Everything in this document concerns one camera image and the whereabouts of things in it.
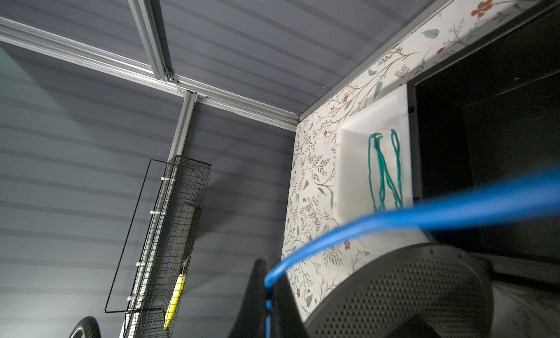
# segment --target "ceiling beam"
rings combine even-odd
[[[198,93],[200,104],[217,107],[292,132],[296,131],[299,122],[295,113],[184,76],[173,75],[176,84],[155,79],[148,64],[4,17],[0,17],[0,41],[177,96],[183,97],[184,92],[190,90]]]
[[[154,77],[165,82],[173,81],[173,77],[165,64],[164,52],[150,0],[128,0],[128,4],[146,50],[148,61],[152,66]]]

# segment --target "blue cable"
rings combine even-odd
[[[272,301],[267,300],[267,319],[265,321],[264,336],[270,338],[270,312],[272,311]]]
[[[270,290],[288,268],[330,246],[366,233],[420,227],[483,227],[560,212],[560,169],[523,177],[411,209],[365,216],[311,242],[277,264],[264,279]]]

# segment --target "corrugated metal ceiling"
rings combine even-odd
[[[159,0],[154,5],[175,73],[301,114],[433,1]],[[127,0],[1,0],[0,11],[147,61]]]
[[[173,71],[303,113],[434,0],[160,0]]]
[[[127,0],[0,0],[0,15],[147,62]]]

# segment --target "red flower print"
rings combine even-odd
[[[484,13],[490,9],[492,9],[492,7],[494,6],[494,4],[492,4],[492,0],[486,0],[486,1],[481,1],[480,4],[477,6],[476,10],[473,10],[470,15],[471,16],[476,16],[478,15],[479,17],[484,16]]]

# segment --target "perforated speaker grille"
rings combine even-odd
[[[342,282],[306,321],[310,337],[384,337],[412,317],[441,337],[485,337],[492,318],[486,274],[460,250],[396,250]]]

